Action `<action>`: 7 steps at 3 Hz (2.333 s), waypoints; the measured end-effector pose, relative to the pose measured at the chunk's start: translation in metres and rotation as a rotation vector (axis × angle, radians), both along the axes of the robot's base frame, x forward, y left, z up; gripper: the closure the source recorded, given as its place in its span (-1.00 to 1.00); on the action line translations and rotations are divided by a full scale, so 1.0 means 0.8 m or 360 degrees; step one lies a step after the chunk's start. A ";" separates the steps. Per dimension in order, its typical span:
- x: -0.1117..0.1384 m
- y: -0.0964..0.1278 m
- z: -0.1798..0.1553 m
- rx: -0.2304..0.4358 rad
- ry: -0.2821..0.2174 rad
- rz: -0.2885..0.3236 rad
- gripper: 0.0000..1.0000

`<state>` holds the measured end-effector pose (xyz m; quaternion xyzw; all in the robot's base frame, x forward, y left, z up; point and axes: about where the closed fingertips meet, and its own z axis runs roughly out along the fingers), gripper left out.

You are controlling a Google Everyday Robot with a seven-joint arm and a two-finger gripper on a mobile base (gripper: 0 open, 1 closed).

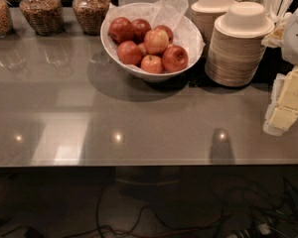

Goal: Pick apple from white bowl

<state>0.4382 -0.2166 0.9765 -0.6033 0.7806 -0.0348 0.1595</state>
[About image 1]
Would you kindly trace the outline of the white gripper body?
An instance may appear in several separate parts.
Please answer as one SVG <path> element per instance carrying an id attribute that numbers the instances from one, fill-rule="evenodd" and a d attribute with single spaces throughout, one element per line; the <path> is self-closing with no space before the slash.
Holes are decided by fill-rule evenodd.
<path id="1" fill-rule="evenodd" d="M 298 65 L 298 8 L 286 22 L 281 52 L 284 60 Z"/>

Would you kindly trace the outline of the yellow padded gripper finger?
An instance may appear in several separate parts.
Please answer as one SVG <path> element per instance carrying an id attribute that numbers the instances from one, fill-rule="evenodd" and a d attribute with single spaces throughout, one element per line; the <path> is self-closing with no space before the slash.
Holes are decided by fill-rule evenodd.
<path id="1" fill-rule="evenodd" d="M 287 131 L 298 119 L 298 66 L 283 75 L 280 80 L 282 86 L 276 91 L 268 124 Z"/>

